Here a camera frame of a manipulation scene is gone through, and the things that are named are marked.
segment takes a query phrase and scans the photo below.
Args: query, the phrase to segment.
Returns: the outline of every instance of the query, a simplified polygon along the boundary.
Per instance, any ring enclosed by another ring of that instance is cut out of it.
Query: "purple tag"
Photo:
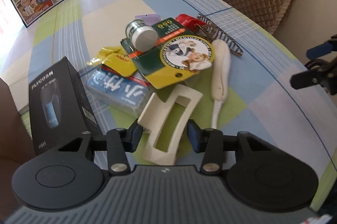
[[[143,20],[147,26],[152,26],[153,24],[156,24],[161,21],[161,18],[157,14],[153,15],[140,15],[140,16],[135,16],[135,19],[141,19]]]

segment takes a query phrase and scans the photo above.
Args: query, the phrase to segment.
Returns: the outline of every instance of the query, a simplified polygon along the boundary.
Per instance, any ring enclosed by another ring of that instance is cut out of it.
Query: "white plastic holder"
[[[138,119],[138,124],[150,133],[144,159],[158,165],[174,165],[186,123],[202,97],[202,93],[181,84],[176,85],[166,102],[161,101],[156,93],[152,94]],[[164,152],[156,149],[156,144],[174,103],[184,106],[185,111],[174,129],[167,152]]]

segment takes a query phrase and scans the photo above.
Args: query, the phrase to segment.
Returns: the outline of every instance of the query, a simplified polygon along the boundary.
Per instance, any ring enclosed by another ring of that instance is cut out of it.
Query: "checkered tablecloth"
[[[152,13],[162,19],[181,13],[193,17],[205,14],[242,46],[243,56],[232,57],[229,95],[220,113],[219,128],[227,135],[249,131],[309,164],[320,178],[312,205],[318,208],[337,176],[337,109],[322,88],[293,90],[290,76],[303,71],[304,66],[275,38],[221,0],[66,0],[22,29],[2,61],[0,75],[10,86],[17,107],[27,104],[28,83],[63,56],[78,71],[86,71],[86,61],[101,47],[119,45],[126,24],[134,16]],[[211,124],[211,74],[211,69],[203,71],[194,87],[204,94],[192,115],[202,128]],[[84,75],[83,82],[89,76]],[[161,97],[168,96],[171,89],[160,90]],[[87,94],[104,133],[132,123],[128,115]],[[164,133],[169,133],[181,113],[179,107],[174,111]],[[23,120],[29,127],[29,113]],[[131,165],[148,163],[142,159],[146,139],[144,134],[138,150],[128,154]],[[177,164],[199,167],[202,156],[193,153],[183,136]],[[96,156],[103,168],[106,161],[104,153]],[[233,162],[234,155],[230,154],[226,165]]]

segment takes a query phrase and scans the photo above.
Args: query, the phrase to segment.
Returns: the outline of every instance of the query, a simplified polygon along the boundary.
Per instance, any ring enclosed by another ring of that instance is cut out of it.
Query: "cartoon chef logo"
[[[212,66],[211,45],[196,36],[180,36],[168,41],[162,48],[162,60],[169,66],[197,73]]]

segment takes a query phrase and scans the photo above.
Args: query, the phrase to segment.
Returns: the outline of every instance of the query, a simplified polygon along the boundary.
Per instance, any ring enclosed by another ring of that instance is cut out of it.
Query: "shaver box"
[[[80,75],[66,57],[29,84],[28,97],[36,155],[83,131],[101,134]]]

